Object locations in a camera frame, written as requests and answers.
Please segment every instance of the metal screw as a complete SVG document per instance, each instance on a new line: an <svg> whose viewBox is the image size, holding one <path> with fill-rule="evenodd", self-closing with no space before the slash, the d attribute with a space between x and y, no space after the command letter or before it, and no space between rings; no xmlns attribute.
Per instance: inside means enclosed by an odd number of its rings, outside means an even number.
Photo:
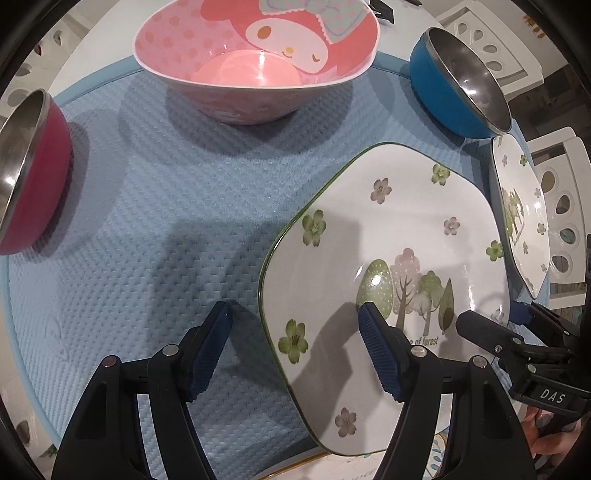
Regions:
<svg viewBox="0 0 591 480"><path fill-rule="evenodd" d="M115 355L109 355L103 358L102 365L105 368L112 367L117 363L117 357Z"/></svg>
<svg viewBox="0 0 591 480"><path fill-rule="evenodd" d="M164 356L176 355L178 353L178 345L171 343L170 345L167 345L162 349L162 353L164 354Z"/></svg>
<svg viewBox="0 0 591 480"><path fill-rule="evenodd" d="M472 361L474 362L474 365L476 365L478 368L484 368L488 365L486 358L484 358L483 356L477 355L472 359Z"/></svg>
<svg viewBox="0 0 591 480"><path fill-rule="evenodd" d="M410 349L410 352L417 357L427 356L427 349L423 346L415 345Z"/></svg>

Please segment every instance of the plate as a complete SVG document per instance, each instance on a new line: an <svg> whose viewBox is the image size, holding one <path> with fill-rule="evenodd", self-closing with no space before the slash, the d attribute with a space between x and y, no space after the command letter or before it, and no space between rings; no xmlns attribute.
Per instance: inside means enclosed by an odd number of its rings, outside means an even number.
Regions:
<svg viewBox="0 0 591 480"><path fill-rule="evenodd" d="M537 298L550 265L544 193L534 169L513 135L492 140L491 199L508 258L532 298Z"/></svg>
<svg viewBox="0 0 591 480"><path fill-rule="evenodd" d="M446 436L435 435L423 480L430 480L437 475L443 460ZM297 455L279 465L259 473L253 480L359 480L371 479L382 463L384 453L344 457L317 449Z"/></svg>
<svg viewBox="0 0 591 480"><path fill-rule="evenodd" d="M258 292L268 341L320 445L384 450L402 410L382 389L356 305L375 302L413 344L444 358L490 358L453 324L469 309L506 323L502 257L481 192L403 145L374 145L322 188L275 241ZM450 410L445 395L437 432Z"/></svg>

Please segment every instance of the polka dot pattern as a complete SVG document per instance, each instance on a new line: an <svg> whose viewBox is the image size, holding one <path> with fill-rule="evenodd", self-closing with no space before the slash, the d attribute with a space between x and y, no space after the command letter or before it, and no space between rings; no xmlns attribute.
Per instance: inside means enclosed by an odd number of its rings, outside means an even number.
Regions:
<svg viewBox="0 0 591 480"><path fill-rule="evenodd" d="M135 41L138 60L164 75L190 80L213 56L238 48L254 48L228 20L201 17L203 0L177 0L156 12Z"/></svg>

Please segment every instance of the pink bowl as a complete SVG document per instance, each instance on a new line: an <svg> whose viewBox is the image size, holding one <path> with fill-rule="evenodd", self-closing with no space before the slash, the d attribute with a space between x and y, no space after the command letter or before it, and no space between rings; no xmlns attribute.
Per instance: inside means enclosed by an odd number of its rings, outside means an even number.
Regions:
<svg viewBox="0 0 591 480"><path fill-rule="evenodd" d="M49 93L31 93L0 131L0 255L29 248L51 219L66 182L72 144Z"/></svg>
<svg viewBox="0 0 591 480"><path fill-rule="evenodd" d="M139 29L134 55L206 115L252 125L358 77L378 43L363 0L176 0Z"/></svg>

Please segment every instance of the chair backrest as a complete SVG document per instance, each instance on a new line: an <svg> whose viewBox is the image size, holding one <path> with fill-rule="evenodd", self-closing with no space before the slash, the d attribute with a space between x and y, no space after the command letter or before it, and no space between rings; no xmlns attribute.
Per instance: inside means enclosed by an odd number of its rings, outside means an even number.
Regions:
<svg viewBox="0 0 591 480"><path fill-rule="evenodd" d="M12 111L38 88L47 90L63 64L88 33L88 29L66 15L41 39L18 69L0 98L0 117Z"/></svg>
<svg viewBox="0 0 591 480"><path fill-rule="evenodd" d="M528 142L528 147L532 155L548 157L534 169L548 213L550 281L582 282L585 238L591 233L591 163L584 143L567 127Z"/></svg>
<svg viewBox="0 0 591 480"><path fill-rule="evenodd" d="M437 20L486 64L507 100L544 83L540 63L509 27L480 2L466 0Z"/></svg>

